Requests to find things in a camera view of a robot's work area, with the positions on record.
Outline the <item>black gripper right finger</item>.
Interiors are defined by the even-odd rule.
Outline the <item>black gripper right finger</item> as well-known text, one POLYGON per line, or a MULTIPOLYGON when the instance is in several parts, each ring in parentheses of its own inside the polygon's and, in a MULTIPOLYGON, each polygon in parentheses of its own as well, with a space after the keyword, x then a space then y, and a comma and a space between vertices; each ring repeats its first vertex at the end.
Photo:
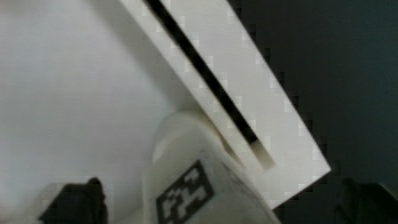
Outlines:
POLYGON ((341 181, 332 224, 398 224, 398 196, 380 183, 341 181))

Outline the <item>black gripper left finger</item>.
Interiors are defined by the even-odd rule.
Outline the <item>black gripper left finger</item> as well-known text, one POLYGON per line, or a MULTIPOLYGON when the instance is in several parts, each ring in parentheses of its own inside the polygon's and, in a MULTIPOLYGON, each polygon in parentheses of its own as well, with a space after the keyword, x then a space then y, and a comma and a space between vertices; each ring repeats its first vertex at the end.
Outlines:
POLYGON ((103 184, 67 184, 39 216, 42 224, 108 224, 103 184))

